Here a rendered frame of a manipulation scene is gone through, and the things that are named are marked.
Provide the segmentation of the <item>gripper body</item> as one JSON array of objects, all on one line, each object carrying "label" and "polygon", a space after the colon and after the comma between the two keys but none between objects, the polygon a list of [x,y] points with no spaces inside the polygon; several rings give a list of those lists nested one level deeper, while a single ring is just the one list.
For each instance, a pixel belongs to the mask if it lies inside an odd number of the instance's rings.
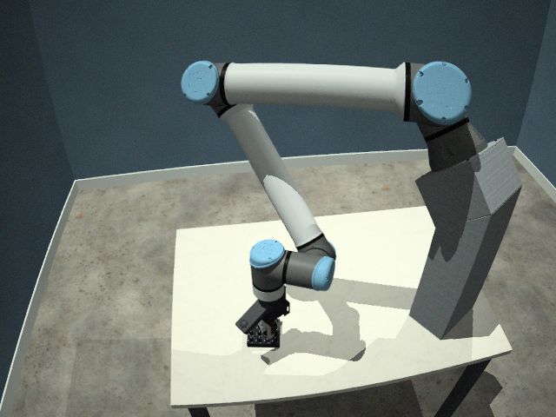
[{"label": "gripper body", "polygon": [[[261,300],[259,300],[259,301],[261,301]],[[281,317],[283,314],[284,314],[284,316],[286,316],[287,314],[290,313],[290,302],[286,299],[286,286],[285,286],[284,294],[280,299],[278,299],[276,301],[261,301],[261,302],[268,303],[270,306],[273,307],[265,315],[265,317],[262,319],[268,325],[271,323],[271,321],[270,321],[271,319],[273,321],[275,321],[277,318]],[[276,315],[276,314],[278,314],[278,315]]]}]

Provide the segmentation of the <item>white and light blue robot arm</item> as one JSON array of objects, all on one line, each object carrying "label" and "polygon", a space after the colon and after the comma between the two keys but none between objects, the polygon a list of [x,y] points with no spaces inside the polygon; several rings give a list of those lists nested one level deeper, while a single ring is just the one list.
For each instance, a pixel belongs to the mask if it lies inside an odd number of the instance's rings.
[{"label": "white and light blue robot arm", "polygon": [[327,291],[336,261],[334,245],[314,219],[254,104],[394,112],[404,122],[417,123],[432,172],[463,162],[488,146],[467,117],[470,82],[461,69],[446,62],[403,63],[397,69],[384,69],[200,61],[185,70],[182,93],[190,102],[210,106],[220,121],[228,123],[298,251],[286,250],[272,239],[251,248],[257,301],[235,323],[244,334],[273,308],[261,301],[280,299],[284,284]]}]

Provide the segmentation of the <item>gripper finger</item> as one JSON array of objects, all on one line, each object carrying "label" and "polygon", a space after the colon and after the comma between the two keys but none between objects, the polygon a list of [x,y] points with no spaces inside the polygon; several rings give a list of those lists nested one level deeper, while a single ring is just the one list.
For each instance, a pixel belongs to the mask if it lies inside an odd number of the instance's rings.
[{"label": "gripper finger", "polygon": [[258,325],[259,325],[259,327],[260,327],[260,329],[261,329],[261,332],[262,332],[264,335],[267,335],[266,324],[267,324],[267,323],[264,322],[263,320],[261,320],[261,321],[258,323]]},{"label": "gripper finger", "polygon": [[266,328],[267,328],[267,337],[269,339],[273,338],[273,336],[275,335],[275,331],[282,325],[282,321],[273,321],[272,319],[270,320],[271,323],[268,325],[266,324]]}]

